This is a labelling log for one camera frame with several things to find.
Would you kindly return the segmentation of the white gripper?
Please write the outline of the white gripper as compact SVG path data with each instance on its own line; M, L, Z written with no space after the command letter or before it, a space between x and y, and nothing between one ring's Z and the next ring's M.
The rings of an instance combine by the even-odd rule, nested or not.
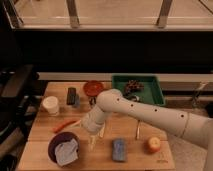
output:
M85 116L81 119L82 126L92 135L89 137L89 149L93 150L96 144L96 136L99 131L99 137L103 138L105 133L105 121L109 113L102 111L95 105Z

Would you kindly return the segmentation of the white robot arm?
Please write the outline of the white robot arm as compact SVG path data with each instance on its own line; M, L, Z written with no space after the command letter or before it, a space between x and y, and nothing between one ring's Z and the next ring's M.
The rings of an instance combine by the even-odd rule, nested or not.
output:
M95 106L82 118L82 126L97 134L111 113L142 120L177 137L207 149L203 171L213 171L213 119L190 112L127 100L117 89L101 92Z

